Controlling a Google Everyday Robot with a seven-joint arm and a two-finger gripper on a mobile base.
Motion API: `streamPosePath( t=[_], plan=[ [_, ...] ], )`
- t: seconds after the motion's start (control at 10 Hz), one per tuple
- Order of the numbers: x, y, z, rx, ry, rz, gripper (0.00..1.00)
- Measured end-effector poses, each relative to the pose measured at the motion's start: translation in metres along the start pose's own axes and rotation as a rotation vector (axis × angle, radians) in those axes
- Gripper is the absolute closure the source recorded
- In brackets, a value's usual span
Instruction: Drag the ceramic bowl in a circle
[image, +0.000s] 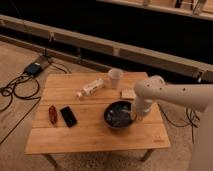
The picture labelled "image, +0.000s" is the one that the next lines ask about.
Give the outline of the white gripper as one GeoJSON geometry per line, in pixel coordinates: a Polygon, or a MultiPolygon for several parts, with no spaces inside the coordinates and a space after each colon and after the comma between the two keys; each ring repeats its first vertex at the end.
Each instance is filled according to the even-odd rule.
{"type": "Polygon", "coordinates": [[[146,116],[151,111],[151,106],[153,101],[151,99],[142,99],[137,97],[134,100],[134,110],[132,110],[132,119],[136,120],[137,115],[138,119],[142,121],[144,116],[146,116]]]}

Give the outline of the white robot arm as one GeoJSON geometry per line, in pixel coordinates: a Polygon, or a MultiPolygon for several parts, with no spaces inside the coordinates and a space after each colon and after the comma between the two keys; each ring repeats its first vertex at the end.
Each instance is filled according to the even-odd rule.
{"type": "Polygon", "coordinates": [[[132,111],[146,116],[154,100],[163,100],[203,113],[188,171],[213,171],[213,84],[166,84],[160,76],[139,80],[132,111]]]}

